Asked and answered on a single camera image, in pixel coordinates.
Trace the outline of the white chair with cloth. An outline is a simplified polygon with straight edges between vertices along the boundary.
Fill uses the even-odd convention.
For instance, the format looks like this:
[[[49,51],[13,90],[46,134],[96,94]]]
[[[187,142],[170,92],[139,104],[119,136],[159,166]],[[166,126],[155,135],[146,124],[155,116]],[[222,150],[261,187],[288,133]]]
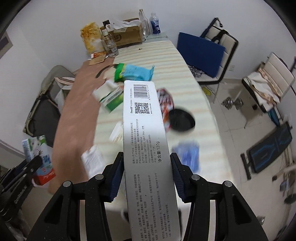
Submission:
[[[271,52],[267,60],[262,62],[257,70],[241,80],[245,90],[257,106],[255,114],[246,118],[246,128],[259,115],[268,113],[282,102],[287,92],[295,83],[295,76],[286,63]]]

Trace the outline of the tall clear bottle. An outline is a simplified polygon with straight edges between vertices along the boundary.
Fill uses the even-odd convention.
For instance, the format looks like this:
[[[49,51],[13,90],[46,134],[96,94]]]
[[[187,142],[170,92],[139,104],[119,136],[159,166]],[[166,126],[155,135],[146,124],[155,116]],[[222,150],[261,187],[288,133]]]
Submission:
[[[145,14],[144,14],[143,9],[139,10],[139,20],[142,23],[143,35],[145,37],[148,37],[151,33],[150,33],[150,29],[149,29],[149,22],[148,22],[148,19],[146,18]]]

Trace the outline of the white chair with blue cushion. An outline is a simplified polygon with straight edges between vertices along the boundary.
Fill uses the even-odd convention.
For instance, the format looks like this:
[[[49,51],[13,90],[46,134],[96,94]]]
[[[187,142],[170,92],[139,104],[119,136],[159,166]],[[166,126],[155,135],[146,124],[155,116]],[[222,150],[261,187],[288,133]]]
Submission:
[[[217,86],[213,102],[238,45],[217,17],[199,37],[183,32],[178,35],[177,50],[196,81],[202,86]]]

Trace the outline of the yellow snack bag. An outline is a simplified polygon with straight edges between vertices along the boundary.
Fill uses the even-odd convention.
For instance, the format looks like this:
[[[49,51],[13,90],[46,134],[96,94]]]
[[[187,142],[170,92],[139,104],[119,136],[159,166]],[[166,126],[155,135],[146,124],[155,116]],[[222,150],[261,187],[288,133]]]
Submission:
[[[89,54],[105,51],[101,39],[102,32],[95,22],[85,25],[80,30],[80,36]]]

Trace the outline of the brown cloth table runner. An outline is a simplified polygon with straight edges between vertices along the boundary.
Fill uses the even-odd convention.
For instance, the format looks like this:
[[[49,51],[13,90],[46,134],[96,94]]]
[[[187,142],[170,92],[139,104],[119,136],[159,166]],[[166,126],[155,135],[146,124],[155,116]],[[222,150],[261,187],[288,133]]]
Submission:
[[[80,183],[88,179],[81,155],[93,146],[100,107],[92,92],[104,83],[102,77],[97,77],[97,73],[113,62],[113,58],[95,65],[85,61],[77,72],[55,134],[52,165],[56,176],[49,183],[48,192],[51,194],[64,181]]]

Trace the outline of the cardboard shipping box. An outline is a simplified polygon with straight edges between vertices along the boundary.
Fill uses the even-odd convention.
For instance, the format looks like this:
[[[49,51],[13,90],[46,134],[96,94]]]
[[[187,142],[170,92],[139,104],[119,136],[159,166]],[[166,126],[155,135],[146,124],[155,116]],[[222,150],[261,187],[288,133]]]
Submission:
[[[129,20],[106,20],[101,29],[107,29],[119,48],[143,42],[142,23],[139,18]]]

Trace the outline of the clear glass bottle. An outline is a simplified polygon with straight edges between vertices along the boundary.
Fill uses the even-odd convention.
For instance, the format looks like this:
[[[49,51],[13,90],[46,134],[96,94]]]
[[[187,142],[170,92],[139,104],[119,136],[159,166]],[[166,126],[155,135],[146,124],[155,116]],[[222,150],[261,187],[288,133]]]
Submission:
[[[112,35],[110,35],[108,33],[107,29],[102,30],[101,40],[102,40],[102,44],[104,46],[104,49],[107,52],[107,55],[109,57],[115,57],[119,54],[117,45],[114,42]]]

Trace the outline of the white red blue carton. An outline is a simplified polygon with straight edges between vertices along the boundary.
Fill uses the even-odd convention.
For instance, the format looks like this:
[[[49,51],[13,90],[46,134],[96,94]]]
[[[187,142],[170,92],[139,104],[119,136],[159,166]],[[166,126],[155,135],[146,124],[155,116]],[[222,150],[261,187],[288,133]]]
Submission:
[[[27,162],[38,161],[38,168],[34,171],[33,179],[37,186],[43,186],[55,177],[51,161],[51,148],[47,145],[45,135],[27,138],[22,141],[22,147]]]

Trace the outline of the black round lid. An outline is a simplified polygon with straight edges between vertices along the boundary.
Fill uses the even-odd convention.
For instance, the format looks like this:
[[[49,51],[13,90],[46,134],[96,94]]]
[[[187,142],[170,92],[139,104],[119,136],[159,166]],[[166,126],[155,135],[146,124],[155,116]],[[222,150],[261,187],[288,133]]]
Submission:
[[[183,109],[172,109],[169,111],[169,121],[171,129],[177,132],[186,132],[196,125],[193,116]]]

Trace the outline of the white paper packet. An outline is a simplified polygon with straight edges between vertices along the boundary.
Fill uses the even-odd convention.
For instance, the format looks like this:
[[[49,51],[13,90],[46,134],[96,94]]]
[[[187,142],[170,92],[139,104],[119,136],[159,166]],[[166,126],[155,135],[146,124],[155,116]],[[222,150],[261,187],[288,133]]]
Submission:
[[[101,174],[105,168],[105,162],[100,150],[96,145],[81,155],[81,160],[85,168],[88,179]]]

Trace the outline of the blue label plastic bottle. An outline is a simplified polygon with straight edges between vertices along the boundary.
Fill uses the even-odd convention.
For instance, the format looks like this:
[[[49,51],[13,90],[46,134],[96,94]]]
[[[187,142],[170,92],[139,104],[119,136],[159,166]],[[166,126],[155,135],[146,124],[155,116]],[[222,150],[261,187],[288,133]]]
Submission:
[[[151,13],[151,17],[150,17],[150,24],[152,27],[152,34],[153,35],[158,35],[161,33],[161,29],[159,27],[159,18],[156,15],[156,13]]]

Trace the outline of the grey folding chair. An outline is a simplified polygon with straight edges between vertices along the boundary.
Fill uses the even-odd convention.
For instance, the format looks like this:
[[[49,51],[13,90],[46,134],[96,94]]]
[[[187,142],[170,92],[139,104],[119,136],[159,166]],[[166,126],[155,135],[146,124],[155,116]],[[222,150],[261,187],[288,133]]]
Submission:
[[[61,65],[54,66],[41,83],[40,91],[28,114],[23,132],[31,137],[45,135],[46,139],[55,138],[60,111],[54,98],[60,91],[56,77],[73,77],[74,74]]]

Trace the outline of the green white carton box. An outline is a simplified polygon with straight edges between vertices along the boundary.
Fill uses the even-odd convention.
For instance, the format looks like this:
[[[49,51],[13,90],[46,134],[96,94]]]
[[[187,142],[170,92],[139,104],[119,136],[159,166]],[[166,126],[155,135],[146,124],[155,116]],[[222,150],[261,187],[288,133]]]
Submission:
[[[123,89],[123,85],[108,79],[92,95],[110,113],[123,103]]]

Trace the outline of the metal dumbbell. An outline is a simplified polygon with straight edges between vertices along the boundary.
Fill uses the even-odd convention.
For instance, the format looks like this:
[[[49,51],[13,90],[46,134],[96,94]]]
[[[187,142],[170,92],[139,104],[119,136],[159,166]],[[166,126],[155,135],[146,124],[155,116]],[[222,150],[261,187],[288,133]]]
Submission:
[[[235,100],[233,100],[231,97],[227,97],[226,99],[224,99],[224,101],[222,101],[222,105],[227,109],[231,109],[234,107],[236,108],[236,110],[240,110],[244,103],[241,98],[236,98]]]

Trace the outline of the long grey toothpaste box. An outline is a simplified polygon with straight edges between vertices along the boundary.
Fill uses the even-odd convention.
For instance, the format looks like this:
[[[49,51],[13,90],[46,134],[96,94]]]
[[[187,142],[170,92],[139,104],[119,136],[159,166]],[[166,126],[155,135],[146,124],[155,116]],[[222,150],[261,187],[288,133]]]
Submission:
[[[180,240],[170,153],[153,82],[124,82],[123,153],[132,240]]]

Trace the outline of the red white snack wrapper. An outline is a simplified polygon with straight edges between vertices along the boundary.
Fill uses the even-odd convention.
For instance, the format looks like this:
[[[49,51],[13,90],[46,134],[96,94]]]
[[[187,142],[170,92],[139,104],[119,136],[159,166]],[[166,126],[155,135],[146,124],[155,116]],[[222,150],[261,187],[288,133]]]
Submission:
[[[170,93],[165,88],[157,89],[159,105],[162,112],[165,131],[168,132],[171,125],[169,120],[169,112],[174,109],[174,101]]]

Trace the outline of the black blue exercise bench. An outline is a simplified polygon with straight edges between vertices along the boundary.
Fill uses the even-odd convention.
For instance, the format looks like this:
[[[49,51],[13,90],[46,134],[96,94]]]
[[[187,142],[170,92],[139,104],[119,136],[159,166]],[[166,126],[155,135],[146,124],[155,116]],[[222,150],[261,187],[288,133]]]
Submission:
[[[275,161],[292,142],[292,127],[286,121],[261,142],[240,154],[247,180],[251,180],[251,173],[256,174],[267,168]]]

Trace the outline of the blue plastic packet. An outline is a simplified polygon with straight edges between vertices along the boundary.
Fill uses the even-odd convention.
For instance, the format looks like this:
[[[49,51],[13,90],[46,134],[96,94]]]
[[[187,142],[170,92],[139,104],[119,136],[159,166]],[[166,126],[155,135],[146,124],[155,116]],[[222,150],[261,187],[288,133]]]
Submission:
[[[172,148],[172,152],[176,153],[181,163],[188,166],[194,174],[199,173],[199,144],[197,142],[180,142]]]

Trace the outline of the green blue snack bag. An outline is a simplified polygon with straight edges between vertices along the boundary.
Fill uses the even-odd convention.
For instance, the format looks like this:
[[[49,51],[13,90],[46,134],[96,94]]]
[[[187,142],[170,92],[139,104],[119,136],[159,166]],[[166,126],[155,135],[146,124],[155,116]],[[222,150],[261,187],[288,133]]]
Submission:
[[[154,73],[154,65],[151,69],[140,66],[119,63],[115,65],[114,81],[124,82],[125,80],[151,81]]]

